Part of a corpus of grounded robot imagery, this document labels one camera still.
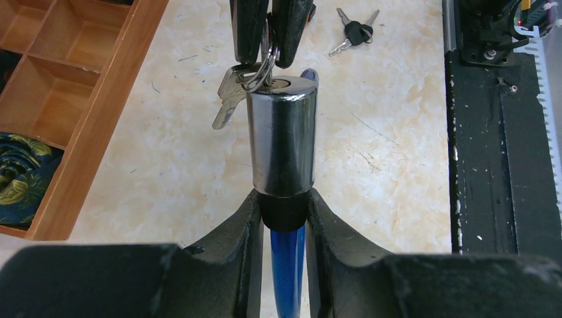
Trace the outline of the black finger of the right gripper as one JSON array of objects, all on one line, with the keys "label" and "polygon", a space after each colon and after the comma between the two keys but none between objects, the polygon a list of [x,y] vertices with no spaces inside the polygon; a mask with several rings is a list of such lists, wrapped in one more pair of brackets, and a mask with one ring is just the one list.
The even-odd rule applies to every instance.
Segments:
[{"label": "black finger of the right gripper", "polygon": [[241,64],[255,64],[264,32],[268,0],[230,0],[234,55]]},{"label": "black finger of the right gripper", "polygon": [[313,0],[273,0],[268,22],[278,49],[277,67],[286,69],[293,64],[313,8]]}]

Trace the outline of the blue cable lock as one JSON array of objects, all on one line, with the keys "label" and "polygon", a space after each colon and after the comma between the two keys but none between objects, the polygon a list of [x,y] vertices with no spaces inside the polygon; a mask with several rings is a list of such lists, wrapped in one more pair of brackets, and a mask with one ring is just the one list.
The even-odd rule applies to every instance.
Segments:
[{"label": "blue cable lock", "polygon": [[247,94],[253,186],[270,230],[272,279],[279,317],[299,317],[305,222],[314,183],[319,74],[274,78]]}]

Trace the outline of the blue lock key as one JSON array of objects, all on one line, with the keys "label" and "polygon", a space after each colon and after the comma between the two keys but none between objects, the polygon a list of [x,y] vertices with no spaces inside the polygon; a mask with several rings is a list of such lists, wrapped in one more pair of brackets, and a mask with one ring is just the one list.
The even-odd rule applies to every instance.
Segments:
[{"label": "blue lock key", "polygon": [[223,129],[230,121],[237,105],[246,98],[247,94],[255,92],[271,79],[277,57],[278,48],[272,44],[266,51],[263,62],[253,65],[239,64],[226,71],[217,92],[221,107],[212,123],[213,129]]}]

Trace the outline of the black padlock keys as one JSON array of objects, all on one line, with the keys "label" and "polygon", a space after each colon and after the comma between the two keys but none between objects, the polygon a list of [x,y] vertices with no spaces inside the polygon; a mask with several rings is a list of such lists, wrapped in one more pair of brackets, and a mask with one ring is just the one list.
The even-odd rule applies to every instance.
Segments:
[{"label": "black padlock keys", "polygon": [[379,9],[377,9],[365,23],[352,21],[342,8],[338,7],[337,13],[344,24],[345,40],[329,52],[329,57],[336,56],[352,46],[360,46],[373,42],[373,24],[380,14]]}]

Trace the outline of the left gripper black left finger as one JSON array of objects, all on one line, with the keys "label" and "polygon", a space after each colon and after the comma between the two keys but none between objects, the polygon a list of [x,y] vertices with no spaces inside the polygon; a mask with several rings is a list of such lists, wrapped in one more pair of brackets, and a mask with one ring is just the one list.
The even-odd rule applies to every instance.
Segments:
[{"label": "left gripper black left finger", "polygon": [[187,247],[28,246],[1,268],[1,316],[258,317],[263,229],[252,191]]}]

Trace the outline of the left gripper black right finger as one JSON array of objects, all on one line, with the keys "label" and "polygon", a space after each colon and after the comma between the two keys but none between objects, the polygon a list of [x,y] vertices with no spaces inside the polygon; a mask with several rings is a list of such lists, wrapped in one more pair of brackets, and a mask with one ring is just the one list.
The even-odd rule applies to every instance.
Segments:
[{"label": "left gripper black right finger", "polygon": [[394,254],[316,190],[306,222],[312,317],[560,317],[561,267],[513,254]]}]

